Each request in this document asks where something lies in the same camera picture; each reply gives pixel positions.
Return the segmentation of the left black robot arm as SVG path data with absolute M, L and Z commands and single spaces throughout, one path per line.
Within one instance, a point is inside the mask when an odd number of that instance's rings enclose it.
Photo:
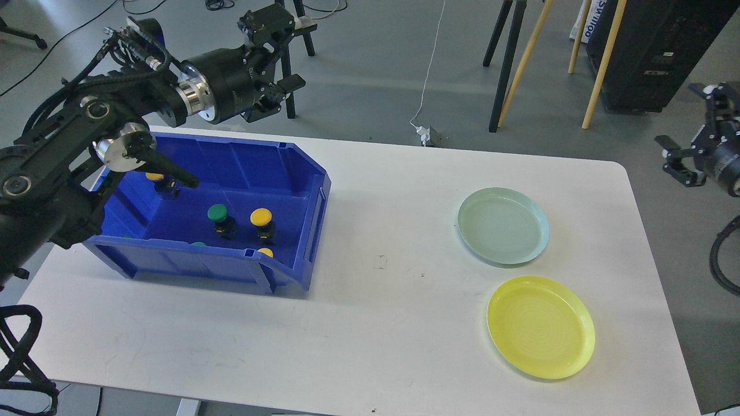
M 104 206 L 126 173 L 161 174 L 190 188 L 197 177 L 161 154 L 145 116 L 170 127 L 199 115 L 211 124 L 255 122 L 286 107 L 306 85 L 290 72 L 289 44 L 311 40 L 317 22 L 275 1 L 239 18 L 243 45 L 182 61 L 167 50 L 154 18 L 127 18 L 91 61 L 29 116 L 2 149 L 2 286 L 28 279 L 27 261 L 45 244 L 70 248 L 102 232 Z

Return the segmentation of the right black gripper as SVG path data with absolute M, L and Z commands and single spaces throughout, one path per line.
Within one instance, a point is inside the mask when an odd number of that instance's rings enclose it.
M 689 188 L 704 186 L 708 176 L 729 196 L 737 198 L 739 82 L 690 83 L 688 89 L 704 100 L 705 125 L 693 138 L 695 147 L 688 149 L 679 147 L 669 135 L 656 135 L 655 142 L 663 148 L 663 171 Z M 710 127 L 719 127 L 719 132 L 711 134 Z M 698 170 L 684 165 L 687 158 L 693 158 Z

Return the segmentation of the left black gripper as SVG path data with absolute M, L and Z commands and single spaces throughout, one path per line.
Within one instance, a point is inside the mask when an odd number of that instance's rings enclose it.
M 283 55 L 285 39 L 300 37 L 313 48 L 311 32 L 316 22 L 306 15 L 303 3 L 293 11 L 283 3 L 248 10 L 238 19 L 244 45 L 216 49 L 187 59 L 188 111 L 211 124 L 241 116 L 255 122 L 286 108 L 288 119 L 297 114 L 293 94 L 306 86 L 298 74 L 275 81 L 276 61 Z

